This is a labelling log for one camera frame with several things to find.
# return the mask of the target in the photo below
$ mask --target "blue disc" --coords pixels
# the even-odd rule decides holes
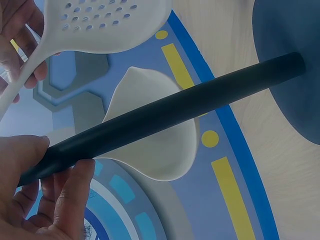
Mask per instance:
[[[252,27],[260,62],[301,53],[307,73],[270,88],[291,125],[320,145],[320,1],[255,0]]]

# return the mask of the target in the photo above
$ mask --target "spoon handle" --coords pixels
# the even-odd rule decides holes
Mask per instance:
[[[49,147],[43,160],[23,174],[29,184],[120,148],[306,72],[302,56],[293,52],[180,91],[113,118]]]

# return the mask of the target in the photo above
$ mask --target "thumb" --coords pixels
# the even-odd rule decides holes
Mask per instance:
[[[40,162],[48,146],[47,137],[0,137],[0,189],[3,196],[12,198],[21,174]]]

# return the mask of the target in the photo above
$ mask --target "yellow dot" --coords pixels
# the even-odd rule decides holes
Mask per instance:
[[[202,135],[202,144],[205,145],[207,148],[213,148],[218,145],[219,143],[219,136],[215,131],[206,131]]]
[[[163,39],[165,39],[166,37],[168,37],[168,32],[165,31],[165,30],[158,31],[158,32],[155,34],[155,38],[156,38],[156,39],[159,39],[159,40],[163,40]]]

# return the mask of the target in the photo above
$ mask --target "colorful floor graphic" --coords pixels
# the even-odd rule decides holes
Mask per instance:
[[[41,8],[42,1],[36,2]],[[160,71],[183,89],[213,79],[174,13],[154,37],[129,51],[108,56],[63,52],[47,62],[48,78],[34,91],[21,90],[20,103],[0,122],[2,136],[61,138],[101,123],[130,66]],[[85,211],[91,239],[279,239],[257,168],[230,107],[200,116],[199,128],[196,160],[189,173],[173,182],[150,180],[109,159],[96,162]]]

